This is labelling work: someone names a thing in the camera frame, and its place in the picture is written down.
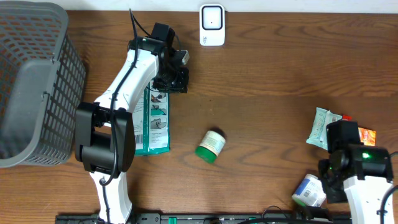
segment gray plastic basket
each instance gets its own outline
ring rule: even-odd
[[[0,167],[68,160],[84,66],[52,3],[0,1]]]

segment blue label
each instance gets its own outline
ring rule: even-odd
[[[301,182],[298,189],[296,190],[296,192],[294,192],[294,194],[301,195],[301,193],[303,192],[303,190],[305,189],[305,187],[307,186],[307,184],[309,182],[310,182],[310,179],[304,179],[303,182]]]

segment green light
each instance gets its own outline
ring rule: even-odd
[[[369,159],[370,157],[371,157],[371,155],[369,155],[368,153],[366,153],[366,152],[362,153],[362,158]]]

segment wood grain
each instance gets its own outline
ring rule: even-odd
[[[87,65],[85,101],[107,89],[132,39],[128,12],[70,11],[69,34]],[[398,20],[395,15],[227,13],[226,43],[199,44],[198,13],[136,12],[152,30],[171,25],[190,53],[188,94],[171,96],[171,152],[136,157],[128,172],[137,207],[164,213],[292,209],[305,174],[327,152],[305,143],[315,108],[353,116],[398,148]],[[227,134],[213,165],[194,154],[212,126]],[[394,172],[398,165],[394,161]],[[0,170],[0,223],[53,223],[93,213],[95,185],[72,155],[56,167]],[[334,212],[348,205],[325,205]]]

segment teal package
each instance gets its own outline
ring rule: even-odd
[[[170,151],[170,94],[146,88],[133,113],[136,156]]]
[[[311,130],[310,137],[306,143],[316,145],[328,150],[328,141],[326,138],[326,126],[332,122],[342,119],[341,115],[333,114],[330,110],[317,108],[315,119]]]

